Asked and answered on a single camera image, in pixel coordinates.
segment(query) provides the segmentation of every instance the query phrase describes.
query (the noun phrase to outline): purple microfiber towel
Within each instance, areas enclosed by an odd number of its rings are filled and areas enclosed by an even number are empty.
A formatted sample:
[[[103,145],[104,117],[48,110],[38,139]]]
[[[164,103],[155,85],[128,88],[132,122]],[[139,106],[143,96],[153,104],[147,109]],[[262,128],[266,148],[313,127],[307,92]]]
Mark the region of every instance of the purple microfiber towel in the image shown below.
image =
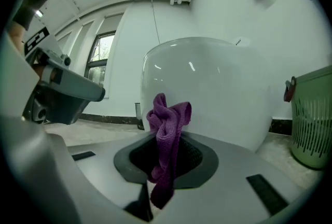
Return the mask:
[[[159,93],[154,99],[154,108],[146,118],[152,131],[157,131],[156,140],[159,163],[149,177],[155,183],[151,202],[162,209],[173,195],[173,182],[176,178],[176,158],[181,130],[190,122],[191,104],[182,102],[167,108],[166,96]]]

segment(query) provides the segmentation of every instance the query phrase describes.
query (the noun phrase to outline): cable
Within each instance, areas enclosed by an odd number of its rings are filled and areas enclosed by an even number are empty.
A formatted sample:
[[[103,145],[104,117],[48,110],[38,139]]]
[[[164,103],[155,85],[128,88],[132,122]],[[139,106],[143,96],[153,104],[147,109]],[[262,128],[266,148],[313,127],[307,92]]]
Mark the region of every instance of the cable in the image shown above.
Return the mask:
[[[157,22],[156,22],[156,16],[155,16],[155,9],[154,9],[154,0],[151,0],[151,5],[152,5],[152,12],[154,13],[154,20],[155,20],[155,26],[156,26],[156,31],[157,31],[158,42],[160,44],[159,33],[158,33]]]

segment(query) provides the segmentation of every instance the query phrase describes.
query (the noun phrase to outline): floor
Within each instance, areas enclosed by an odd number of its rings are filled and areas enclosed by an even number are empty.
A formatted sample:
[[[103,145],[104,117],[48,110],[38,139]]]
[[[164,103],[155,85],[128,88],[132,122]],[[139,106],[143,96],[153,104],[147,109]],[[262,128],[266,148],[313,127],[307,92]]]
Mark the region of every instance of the floor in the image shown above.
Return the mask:
[[[136,136],[144,131],[130,124],[110,124],[78,120],[71,125],[46,124],[48,133],[59,134],[67,146],[100,143]],[[291,138],[268,133],[257,154],[289,176],[304,189],[311,187],[322,175],[298,163],[289,151]]]

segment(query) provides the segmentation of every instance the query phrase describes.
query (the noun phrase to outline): window frame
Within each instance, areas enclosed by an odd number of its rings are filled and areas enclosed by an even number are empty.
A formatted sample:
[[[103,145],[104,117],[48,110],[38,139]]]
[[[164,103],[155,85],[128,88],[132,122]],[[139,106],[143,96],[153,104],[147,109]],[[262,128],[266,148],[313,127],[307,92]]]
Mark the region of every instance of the window frame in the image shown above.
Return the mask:
[[[98,61],[91,61],[91,62],[90,62],[90,60],[92,58],[94,46],[96,45],[97,41],[100,38],[103,38],[103,37],[106,37],[106,36],[115,36],[115,33],[116,33],[116,31],[111,31],[111,32],[105,32],[105,33],[97,34],[95,36],[95,39],[93,41],[93,44],[91,46],[90,53],[89,53],[89,56],[88,56],[88,59],[87,59],[87,64],[86,64],[86,67],[85,67],[85,71],[84,71],[84,77],[85,78],[89,77],[89,70],[91,68],[99,67],[99,66],[106,66],[108,58],[107,59],[101,59],[101,60],[98,60]]]

